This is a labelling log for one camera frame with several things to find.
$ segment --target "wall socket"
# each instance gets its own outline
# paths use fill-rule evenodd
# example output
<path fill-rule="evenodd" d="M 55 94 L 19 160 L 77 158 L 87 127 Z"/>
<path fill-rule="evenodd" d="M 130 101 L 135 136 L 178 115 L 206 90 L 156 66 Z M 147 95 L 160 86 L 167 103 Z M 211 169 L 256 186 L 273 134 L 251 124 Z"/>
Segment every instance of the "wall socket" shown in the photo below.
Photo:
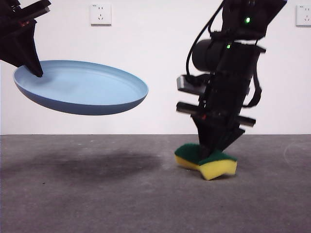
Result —
<path fill-rule="evenodd" d="M 111 4 L 90 5 L 90 23 L 92 26 L 111 25 Z"/>
<path fill-rule="evenodd" d="M 296 25 L 311 26 L 311 5 L 298 5 L 296 10 Z"/>

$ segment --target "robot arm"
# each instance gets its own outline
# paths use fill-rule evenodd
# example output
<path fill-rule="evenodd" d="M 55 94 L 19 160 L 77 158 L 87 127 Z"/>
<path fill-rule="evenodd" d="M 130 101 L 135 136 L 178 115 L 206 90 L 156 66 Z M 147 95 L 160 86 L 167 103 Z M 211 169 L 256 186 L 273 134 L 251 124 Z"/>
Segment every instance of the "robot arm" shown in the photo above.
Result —
<path fill-rule="evenodd" d="M 224 0 L 212 19 L 196 38 L 187 58 L 187 74 L 177 79 L 178 90 L 199 95 L 199 106 L 179 102 L 177 111 L 191 114 L 199 133 L 200 157 L 208 158 L 215 150 L 223 151 L 256 121 L 240 116 L 243 107 L 256 106 L 261 97 L 257 61 L 265 49 L 257 41 L 265 37 L 267 27 L 286 4 L 286 0 Z M 214 18 L 223 8 L 220 32 L 211 32 Z M 208 28 L 211 39 L 199 38 Z M 243 44 L 241 40 L 256 40 Z M 198 77 L 189 74 L 192 55 L 194 66 L 206 72 Z M 255 95 L 243 102 L 254 77 Z"/>
<path fill-rule="evenodd" d="M 0 0 L 0 59 L 16 67 L 25 65 L 34 75 L 43 71 L 35 49 L 35 18 L 49 12 L 48 0 L 21 8 L 18 0 Z"/>

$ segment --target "yellow sponge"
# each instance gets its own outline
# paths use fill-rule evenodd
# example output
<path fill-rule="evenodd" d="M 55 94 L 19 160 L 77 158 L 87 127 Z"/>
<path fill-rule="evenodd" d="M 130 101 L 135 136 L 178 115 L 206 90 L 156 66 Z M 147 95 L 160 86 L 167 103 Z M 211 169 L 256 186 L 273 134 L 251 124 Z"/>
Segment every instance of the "yellow sponge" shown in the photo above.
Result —
<path fill-rule="evenodd" d="M 175 152 L 179 165 L 191 170 L 198 170 L 206 180 L 215 179 L 224 174 L 234 175 L 237 169 L 237 159 L 220 151 L 215 151 L 209 158 L 199 160 L 199 145 L 185 144 Z"/>

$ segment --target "plastic plate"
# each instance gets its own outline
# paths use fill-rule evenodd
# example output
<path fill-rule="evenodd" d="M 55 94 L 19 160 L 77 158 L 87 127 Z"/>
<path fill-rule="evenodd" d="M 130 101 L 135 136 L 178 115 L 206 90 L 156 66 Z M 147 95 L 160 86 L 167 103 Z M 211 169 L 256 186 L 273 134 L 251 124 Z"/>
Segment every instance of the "plastic plate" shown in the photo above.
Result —
<path fill-rule="evenodd" d="M 14 73 L 15 84 L 32 101 L 60 112 L 110 115 L 139 105 L 147 85 L 123 70 L 79 61 L 42 61 L 43 77 L 25 66 Z"/>

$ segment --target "concrete floor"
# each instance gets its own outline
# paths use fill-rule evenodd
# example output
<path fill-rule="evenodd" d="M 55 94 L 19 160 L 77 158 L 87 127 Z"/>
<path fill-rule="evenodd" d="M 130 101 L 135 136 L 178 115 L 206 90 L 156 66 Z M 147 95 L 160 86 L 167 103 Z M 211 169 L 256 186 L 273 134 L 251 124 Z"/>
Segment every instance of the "concrete floor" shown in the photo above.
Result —
<path fill-rule="evenodd" d="M 237 175 L 180 168 L 191 135 L 1 137 L 3 233 L 308 233 L 311 136 L 246 135 Z"/>

